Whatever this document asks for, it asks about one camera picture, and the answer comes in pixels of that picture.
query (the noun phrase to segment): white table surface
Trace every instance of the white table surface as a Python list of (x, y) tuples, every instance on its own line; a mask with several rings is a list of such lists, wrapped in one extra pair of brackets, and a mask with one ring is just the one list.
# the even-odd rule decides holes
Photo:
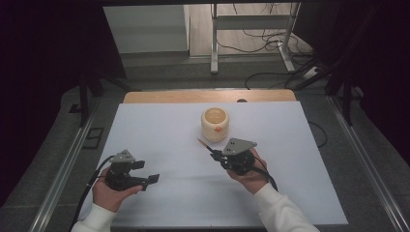
[[(201, 135), (200, 116), (209, 107), (230, 116), (229, 134), (219, 143)], [(196, 138), (222, 150), (229, 137), (257, 142), (278, 191), (313, 224), (346, 224), (329, 174), (298, 101), (247, 103), (120, 104), (101, 161), (128, 149), (143, 169), (132, 176), (161, 174), (156, 184), (129, 197), (112, 226), (135, 228), (261, 227), (258, 207), (231, 180)], [(81, 210), (85, 218), (91, 192)]]

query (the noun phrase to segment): cup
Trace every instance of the cup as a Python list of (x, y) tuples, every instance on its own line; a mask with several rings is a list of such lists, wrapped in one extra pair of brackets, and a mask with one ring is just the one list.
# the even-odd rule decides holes
[(202, 135), (214, 142), (222, 141), (229, 131), (229, 115), (219, 107), (206, 109), (201, 117)]

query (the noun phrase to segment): hand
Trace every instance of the hand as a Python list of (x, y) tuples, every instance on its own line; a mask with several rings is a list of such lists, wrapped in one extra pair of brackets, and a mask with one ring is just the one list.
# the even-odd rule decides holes
[(137, 194), (142, 190), (142, 186), (128, 188), (123, 191), (111, 189), (105, 183), (105, 175), (108, 169), (109, 167), (102, 171), (101, 177), (93, 186), (93, 202), (108, 211), (116, 213), (120, 209), (123, 200), (133, 194)]
[[(265, 168), (267, 168), (266, 161), (259, 157), (254, 148), (251, 148), (249, 150), (255, 157), (255, 163), (253, 166), (265, 170)], [(227, 173), (233, 180), (241, 183), (252, 194), (257, 193), (268, 183), (268, 180), (265, 176), (252, 170), (247, 172), (243, 176), (239, 176), (232, 170), (227, 170)]]

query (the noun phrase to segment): cable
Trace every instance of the cable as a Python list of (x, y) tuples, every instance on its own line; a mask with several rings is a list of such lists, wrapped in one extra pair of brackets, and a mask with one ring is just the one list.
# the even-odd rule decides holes
[(277, 42), (277, 41), (272, 41), (272, 42), (266, 43), (265, 45), (263, 45), (262, 47), (260, 47), (260, 48), (258, 48), (258, 49), (256, 49), (256, 50), (246, 51), (246, 50), (242, 50), (242, 49), (237, 48), (237, 47), (220, 44), (220, 42), (219, 42), (218, 39), (217, 39), (217, 43), (218, 43), (218, 45), (220, 45), (221, 47), (231, 48), (231, 49), (238, 50), (238, 51), (242, 51), (242, 52), (246, 52), (246, 53), (253, 53), (253, 52), (260, 51), (260, 50), (262, 50), (263, 48), (265, 48), (268, 44), (276, 43), (276, 42)]
[(322, 132), (323, 132), (323, 135), (325, 136), (325, 141), (323, 141), (320, 145), (317, 145), (317, 148), (322, 148), (323, 146), (325, 146), (327, 143), (328, 143), (328, 134), (325, 132), (325, 130), (322, 128), (322, 127), (320, 127), (318, 124), (316, 124), (316, 123), (313, 123), (313, 122), (311, 122), (311, 121), (307, 121), (309, 124), (311, 124), (311, 125), (315, 125), (316, 127), (318, 127)]
[(261, 75), (261, 74), (277, 74), (277, 75), (289, 75), (289, 73), (279, 73), (279, 72), (259, 72), (259, 73), (255, 73), (255, 74), (252, 74), (252, 75), (250, 75), (250, 76), (248, 76), (248, 78), (245, 80), (245, 87), (248, 89), (248, 90), (250, 90), (250, 88), (248, 87), (248, 82), (253, 78), (253, 77), (255, 77), (255, 76), (257, 76), (257, 75)]
[[(275, 11), (276, 11), (276, 13), (277, 13), (277, 15), (278, 15), (278, 5), (279, 5), (279, 4), (276, 4), (276, 5), (275, 5), (275, 4), (272, 4), (272, 3), (271, 3), (271, 9), (269, 10), (269, 15), (272, 14), (272, 10), (273, 10), (274, 7), (275, 7)], [(267, 5), (265, 5), (265, 8), (259, 13), (260, 15), (265, 11), (266, 7), (267, 7)], [(261, 36), (257, 36), (257, 35), (249, 34), (249, 33), (247, 33), (245, 30), (242, 30), (242, 31), (243, 31), (244, 34), (247, 35), (247, 36), (260, 37), (260, 38), (262, 39), (262, 41), (265, 42), (265, 49), (266, 49), (266, 50), (269, 50), (269, 51), (272, 51), (272, 50), (275, 50), (275, 49), (278, 48), (278, 46), (273, 46), (274, 49), (269, 49), (268, 46), (271, 46), (271, 43), (277, 43), (277, 42), (279, 42), (279, 40), (271, 41), (271, 38), (272, 38), (272, 37), (277, 37), (278, 35), (284, 34), (284, 33), (279, 33), (278, 30), (277, 30), (276, 33), (265, 35), (265, 32), (266, 32), (266, 29), (265, 29), (265, 30), (263, 30)]]
[(297, 65), (303, 66), (305, 63), (300, 63), (299, 61), (296, 61), (296, 60), (295, 60), (295, 57), (302, 57), (302, 58), (304, 58), (304, 57), (313, 57), (313, 55), (310, 55), (310, 56), (297, 55), (297, 54), (294, 54), (294, 53), (292, 53), (292, 52), (290, 51), (290, 59), (292, 60), (292, 62), (295, 63), (295, 64), (297, 64)]
[(265, 3), (265, 8), (259, 13), (262, 14), (263, 12), (265, 12), (265, 10), (268, 8), (268, 3)]
[(290, 38), (296, 40), (296, 49), (298, 50), (299, 54), (297, 54), (297, 53), (295, 53), (295, 52), (292, 52), (292, 51), (290, 50), (290, 48), (288, 47), (288, 50), (289, 50), (290, 53), (296, 54), (296, 55), (303, 55), (303, 56), (312, 56), (311, 54), (306, 54), (306, 53), (302, 52), (302, 51), (299, 49), (299, 39), (298, 39), (297, 37), (290, 35)]
[(282, 82), (275, 83), (275, 84), (271, 85), (271, 86), (268, 88), (268, 90), (272, 89), (272, 87), (274, 87), (274, 86), (277, 86), (277, 85), (280, 85), (280, 84), (284, 84), (284, 83), (286, 83), (286, 81), (282, 81)]
[(233, 6), (233, 10), (235, 11), (235, 14), (237, 15), (237, 14), (238, 14), (238, 11), (236, 11), (235, 3), (232, 3), (232, 6)]
[(269, 182), (271, 183), (272, 187), (273, 187), (276, 191), (278, 191), (277, 183), (275, 182), (275, 179), (274, 179), (274, 178), (271, 176), (271, 174), (269, 173), (268, 168), (266, 168), (265, 164), (263, 164), (263, 162), (262, 162), (261, 159), (259, 159), (259, 158), (257, 158), (257, 157), (254, 157), (254, 158), (257, 159), (257, 160), (262, 164), (263, 168), (265, 168), (265, 171), (263, 171), (263, 170), (260, 169), (260, 168), (255, 167), (255, 166), (253, 166), (250, 170), (253, 170), (253, 171), (255, 171), (255, 172), (258, 172), (258, 173), (264, 175), (265, 177), (267, 177), (268, 180), (269, 180)]
[(79, 200), (79, 202), (78, 202), (78, 205), (77, 205), (77, 208), (76, 208), (76, 211), (75, 211), (75, 215), (74, 215), (73, 222), (72, 222), (72, 226), (71, 226), (70, 230), (73, 229), (73, 226), (74, 226), (74, 225), (76, 224), (76, 222), (78, 221), (78, 216), (79, 216), (79, 212), (81, 211), (81, 206), (82, 206), (82, 204), (84, 204), (84, 200), (85, 200), (85, 198), (87, 197), (88, 192), (90, 191), (91, 187), (94, 185), (94, 183), (96, 182), (97, 178), (99, 177), (99, 174), (100, 174), (100, 172), (101, 172), (103, 166), (104, 166), (111, 158), (113, 158), (113, 157), (114, 157), (114, 156), (110, 156), (110, 157), (108, 157), (107, 159), (105, 159), (105, 160), (102, 162), (102, 164), (100, 164), (99, 168), (97, 168), (97, 170), (94, 172), (94, 174), (93, 174), (93, 176), (91, 177), (90, 181), (88, 181), (87, 186), (85, 187), (85, 190), (84, 190), (84, 192), (82, 193), (81, 198), (80, 198), (80, 200)]
[(286, 80), (284, 83), (284, 89), (290, 89), (293, 90), (291, 87), (289, 87), (289, 83), (297, 76), (298, 73), (303, 73), (304, 71), (310, 69), (313, 67), (316, 63), (318, 62), (318, 59), (316, 57), (311, 58), (308, 62), (306, 62), (304, 65), (302, 65), (296, 72), (294, 72), (289, 79)]
[(211, 19), (214, 18), (214, 13), (212, 12), (212, 4), (209, 5), (211, 7)]

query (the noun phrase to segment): black curtain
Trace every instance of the black curtain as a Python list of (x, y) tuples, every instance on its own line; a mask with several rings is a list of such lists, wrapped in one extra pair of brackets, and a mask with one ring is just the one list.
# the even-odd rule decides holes
[(78, 85), (79, 76), (89, 82), (100, 78), (95, 70), (126, 76), (102, 6), (9, 1), (0, 11), (3, 205), (52, 127), (62, 95)]
[(410, 164), (410, 4), (383, 1), (353, 57), (361, 107)]

